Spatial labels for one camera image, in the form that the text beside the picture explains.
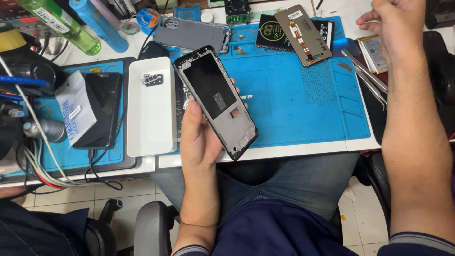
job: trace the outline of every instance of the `navy shirt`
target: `navy shirt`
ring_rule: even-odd
[[[212,256],[355,256],[339,244],[328,221],[282,200],[256,200],[236,209],[218,229]],[[200,245],[186,246],[174,256],[205,256]],[[439,237],[403,232],[390,238],[378,256],[455,255],[455,245]]]

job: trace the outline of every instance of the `plastic bag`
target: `plastic bag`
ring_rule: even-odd
[[[81,72],[78,70],[71,74],[54,94],[60,105],[66,134],[72,146],[96,123]]]

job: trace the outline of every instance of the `blue jeans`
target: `blue jeans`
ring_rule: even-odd
[[[330,220],[359,156],[359,152],[342,152],[295,157],[282,165],[270,180],[257,186],[243,184],[217,170],[219,224],[237,207],[259,199],[281,199]],[[150,176],[180,211],[185,192],[182,168],[161,169]]]

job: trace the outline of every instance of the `black phone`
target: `black phone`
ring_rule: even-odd
[[[96,123],[73,144],[75,149],[107,149],[112,145],[117,125],[122,75],[118,72],[88,73],[87,96]]]
[[[258,129],[217,52],[204,46],[176,59],[174,66],[224,149],[237,161],[258,137]]]

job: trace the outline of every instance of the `white tiled floor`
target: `white tiled floor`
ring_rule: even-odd
[[[389,242],[384,213],[373,187],[363,186],[356,177],[351,178],[349,186],[353,193],[343,195],[338,202],[344,246],[360,256],[375,256]]]
[[[89,217],[98,219],[108,199],[123,201],[124,206],[114,213],[111,227],[117,238],[118,249],[133,245],[134,226],[139,209],[148,202],[171,202],[156,186],[152,179],[138,179],[122,182],[123,190],[117,191],[105,185],[85,188],[68,188],[48,195],[27,195],[24,207],[28,210],[66,213],[81,208],[90,208]],[[360,256],[375,256],[378,249],[388,243],[384,214],[372,187],[363,186],[357,178],[349,181],[353,193],[343,195],[339,208],[343,216],[344,245]],[[42,187],[38,192],[52,191]],[[178,234],[178,223],[171,230],[174,245]]]

